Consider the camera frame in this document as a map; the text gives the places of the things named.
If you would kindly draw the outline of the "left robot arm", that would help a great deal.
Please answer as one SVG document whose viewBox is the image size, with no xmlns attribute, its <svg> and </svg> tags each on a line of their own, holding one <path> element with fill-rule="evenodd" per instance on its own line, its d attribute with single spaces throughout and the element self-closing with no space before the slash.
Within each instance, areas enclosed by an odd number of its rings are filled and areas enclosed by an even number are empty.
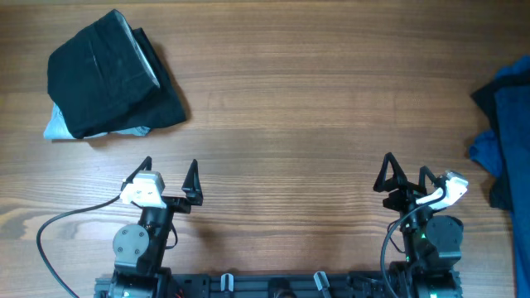
<svg viewBox="0 0 530 298">
<path fill-rule="evenodd" d="M 193 160 L 181 190 L 183 197 L 165 196 L 160 172 L 152 169 L 151 157 L 126 179 L 119 198 L 142 210 L 140 219 L 118 230 L 113 239 L 114 271 L 108 289 L 109 298 L 182 297 L 181 287 L 171 269 L 162 265 L 170 234 L 176 234 L 172 223 L 175 214 L 188 214 L 204 201 L 198 161 Z"/>
</svg>

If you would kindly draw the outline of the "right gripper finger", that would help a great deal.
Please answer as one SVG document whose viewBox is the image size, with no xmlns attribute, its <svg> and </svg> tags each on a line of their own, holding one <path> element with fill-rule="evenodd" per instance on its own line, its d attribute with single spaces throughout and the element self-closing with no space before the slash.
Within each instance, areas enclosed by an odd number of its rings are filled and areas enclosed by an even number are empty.
<svg viewBox="0 0 530 298">
<path fill-rule="evenodd" d="M 383 158 L 383 164 L 374 182 L 373 190 L 376 192 L 391 192 L 405 187 L 407 183 L 407 176 L 398 164 L 397 159 L 391 152 L 387 153 Z"/>
<path fill-rule="evenodd" d="M 423 166 L 419 170 L 418 185 L 423 194 L 427 193 L 426 180 L 429 180 L 435 187 L 439 187 L 439 179 L 431 172 L 427 166 Z"/>
</svg>

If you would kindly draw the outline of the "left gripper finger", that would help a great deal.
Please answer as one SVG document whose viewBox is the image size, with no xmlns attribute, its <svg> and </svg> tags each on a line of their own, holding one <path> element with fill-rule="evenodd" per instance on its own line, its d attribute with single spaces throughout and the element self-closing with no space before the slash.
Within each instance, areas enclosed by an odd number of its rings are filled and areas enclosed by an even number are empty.
<svg viewBox="0 0 530 298">
<path fill-rule="evenodd" d="M 140 171 L 150 171 L 152 169 L 152 158 L 150 156 L 147 156 L 142 163 L 123 181 L 123 183 L 130 184 L 133 182 L 134 177 L 140 172 Z"/>
<path fill-rule="evenodd" d="M 185 180 L 181 189 L 185 192 L 187 198 L 201 198 L 202 189 L 199 178 L 198 161 L 194 159 L 186 174 Z"/>
</svg>

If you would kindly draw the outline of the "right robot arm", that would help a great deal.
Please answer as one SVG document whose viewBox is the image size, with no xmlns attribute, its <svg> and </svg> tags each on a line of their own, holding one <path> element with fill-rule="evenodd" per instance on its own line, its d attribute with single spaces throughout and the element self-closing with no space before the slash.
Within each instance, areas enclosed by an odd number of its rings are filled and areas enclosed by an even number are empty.
<svg viewBox="0 0 530 298">
<path fill-rule="evenodd" d="M 395 156 L 383 158 L 373 190 L 387 192 L 383 207 L 399 213 L 390 223 L 379 257 L 383 292 L 388 297 L 461 297 L 460 273 L 464 225 L 440 212 L 455 204 L 469 182 L 456 171 L 434 175 L 423 166 L 411 182 Z"/>
</svg>

